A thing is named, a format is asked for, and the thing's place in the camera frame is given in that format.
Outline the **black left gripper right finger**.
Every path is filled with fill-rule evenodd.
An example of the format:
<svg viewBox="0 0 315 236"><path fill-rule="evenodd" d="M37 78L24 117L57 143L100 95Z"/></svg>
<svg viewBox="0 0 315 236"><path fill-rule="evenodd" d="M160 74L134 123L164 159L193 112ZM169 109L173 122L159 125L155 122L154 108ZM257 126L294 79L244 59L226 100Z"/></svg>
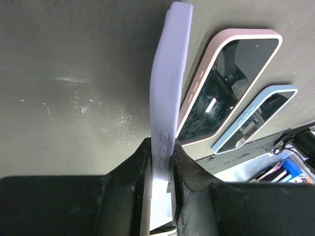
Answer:
<svg viewBox="0 0 315 236"><path fill-rule="evenodd" d="M224 182L179 142L171 157L173 224L180 236L312 236L313 184Z"/></svg>

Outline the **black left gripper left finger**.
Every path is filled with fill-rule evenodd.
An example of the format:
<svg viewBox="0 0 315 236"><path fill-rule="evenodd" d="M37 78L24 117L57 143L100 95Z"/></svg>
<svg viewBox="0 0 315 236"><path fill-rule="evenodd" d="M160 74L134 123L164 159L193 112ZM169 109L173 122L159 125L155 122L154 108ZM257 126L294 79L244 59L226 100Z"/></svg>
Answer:
<svg viewBox="0 0 315 236"><path fill-rule="evenodd" d="M3 236L147 236L151 140L106 175L0 180Z"/></svg>

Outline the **pink phone case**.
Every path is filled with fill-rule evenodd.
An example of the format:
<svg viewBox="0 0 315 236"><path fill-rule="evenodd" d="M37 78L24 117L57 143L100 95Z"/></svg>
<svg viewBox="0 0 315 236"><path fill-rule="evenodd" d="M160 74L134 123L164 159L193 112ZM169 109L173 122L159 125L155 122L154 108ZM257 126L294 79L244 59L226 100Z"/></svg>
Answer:
<svg viewBox="0 0 315 236"><path fill-rule="evenodd" d="M276 31L272 29L224 29L220 32L218 32L209 42L202 59L200 61L200 64L198 68L196 69L196 72L194 74L194 78L191 81L190 87L186 93L186 96L183 100L180 114L179 114L179 122L178 122L178 128L176 132L176 138L178 139L178 135L192 109L192 106L200 93L200 90L205 83L207 76L219 54L221 49L227 45L228 43L232 42L233 40L238 39L278 39L279 44L277 46L277 49L274 51L274 53L271 55L261 72L258 74L254 82L249 86L248 90L244 93L242 98L239 100L237 105L234 107L231 114L228 116L227 120L223 123L223 126L215 133L215 135L206 138L204 140L200 140L197 142L193 142L188 145L183 146L190 146L192 144L200 143L206 140L209 140L215 136L224 128L225 124L230 120L231 116L234 114L235 110L239 107L240 103L244 100L246 95L249 93L249 91L252 89L254 84L257 82L258 78L261 76L267 65L270 63L270 61L273 59L275 54L280 49L282 43L283 43L283 37L277 33Z"/></svg>

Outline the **lavender phone case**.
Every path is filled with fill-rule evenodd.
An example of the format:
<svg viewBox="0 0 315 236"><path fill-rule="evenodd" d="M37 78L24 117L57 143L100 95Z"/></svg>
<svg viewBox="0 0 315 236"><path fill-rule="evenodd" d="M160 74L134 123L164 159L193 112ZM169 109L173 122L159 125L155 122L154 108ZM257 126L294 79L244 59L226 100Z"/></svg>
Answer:
<svg viewBox="0 0 315 236"><path fill-rule="evenodd" d="M193 5L175 1L165 15L150 79L152 174L167 184L179 119Z"/></svg>

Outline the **teal-edged black phone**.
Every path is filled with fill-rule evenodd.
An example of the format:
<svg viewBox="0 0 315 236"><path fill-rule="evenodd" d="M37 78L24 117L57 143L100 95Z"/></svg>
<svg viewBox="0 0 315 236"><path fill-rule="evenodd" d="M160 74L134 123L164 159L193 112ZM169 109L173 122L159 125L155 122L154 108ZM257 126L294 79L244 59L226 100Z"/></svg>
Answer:
<svg viewBox="0 0 315 236"><path fill-rule="evenodd" d="M221 49L178 135L181 144L219 131L278 44L278 39L238 39Z"/></svg>

